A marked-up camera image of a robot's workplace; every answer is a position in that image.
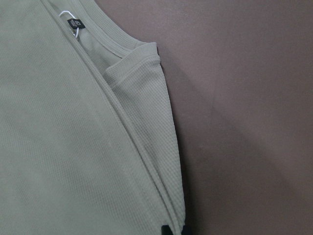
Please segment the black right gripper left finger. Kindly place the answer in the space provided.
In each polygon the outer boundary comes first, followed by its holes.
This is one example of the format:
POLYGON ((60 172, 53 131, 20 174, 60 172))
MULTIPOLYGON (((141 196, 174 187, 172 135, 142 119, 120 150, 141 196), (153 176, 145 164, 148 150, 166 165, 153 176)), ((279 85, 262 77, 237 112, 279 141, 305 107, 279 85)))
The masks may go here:
POLYGON ((161 235, 173 235, 173 232, 169 225, 161 226, 161 235))

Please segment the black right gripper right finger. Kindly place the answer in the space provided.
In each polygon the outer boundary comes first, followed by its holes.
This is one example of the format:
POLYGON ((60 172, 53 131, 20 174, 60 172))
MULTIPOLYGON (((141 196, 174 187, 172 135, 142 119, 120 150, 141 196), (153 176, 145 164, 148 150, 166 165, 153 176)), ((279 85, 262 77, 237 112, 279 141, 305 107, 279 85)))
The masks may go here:
POLYGON ((192 228, 188 225, 184 225, 181 231, 181 235, 192 235, 192 228))

